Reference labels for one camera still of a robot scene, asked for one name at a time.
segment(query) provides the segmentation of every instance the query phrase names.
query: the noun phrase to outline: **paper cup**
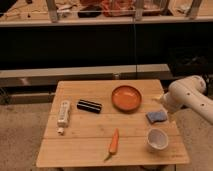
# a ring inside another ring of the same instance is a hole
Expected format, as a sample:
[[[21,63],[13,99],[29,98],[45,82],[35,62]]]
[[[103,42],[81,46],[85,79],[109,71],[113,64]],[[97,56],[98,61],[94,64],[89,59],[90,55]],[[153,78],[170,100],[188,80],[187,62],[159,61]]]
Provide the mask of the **paper cup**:
[[[150,152],[164,150],[169,144],[167,134],[158,128],[152,128],[147,135],[147,146]]]

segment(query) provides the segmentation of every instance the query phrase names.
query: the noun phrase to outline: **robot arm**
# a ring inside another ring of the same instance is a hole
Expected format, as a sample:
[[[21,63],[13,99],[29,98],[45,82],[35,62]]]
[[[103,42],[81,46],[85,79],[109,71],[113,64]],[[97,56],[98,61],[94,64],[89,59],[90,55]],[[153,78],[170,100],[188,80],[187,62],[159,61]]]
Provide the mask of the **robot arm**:
[[[202,77],[186,77],[172,82],[161,102],[170,113],[185,105],[213,124],[213,101],[202,94],[205,90],[206,83]]]

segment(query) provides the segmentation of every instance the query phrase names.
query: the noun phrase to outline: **blue sponge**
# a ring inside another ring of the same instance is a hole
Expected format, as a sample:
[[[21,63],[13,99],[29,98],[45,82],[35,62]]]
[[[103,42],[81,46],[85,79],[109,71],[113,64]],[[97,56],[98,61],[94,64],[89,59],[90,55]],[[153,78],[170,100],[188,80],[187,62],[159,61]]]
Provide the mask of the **blue sponge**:
[[[167,114],[163,110],[159,110],[156,112],[148,112],[146,114],[146,117],[151,124],[155,122],[163,122],[167,120]]]

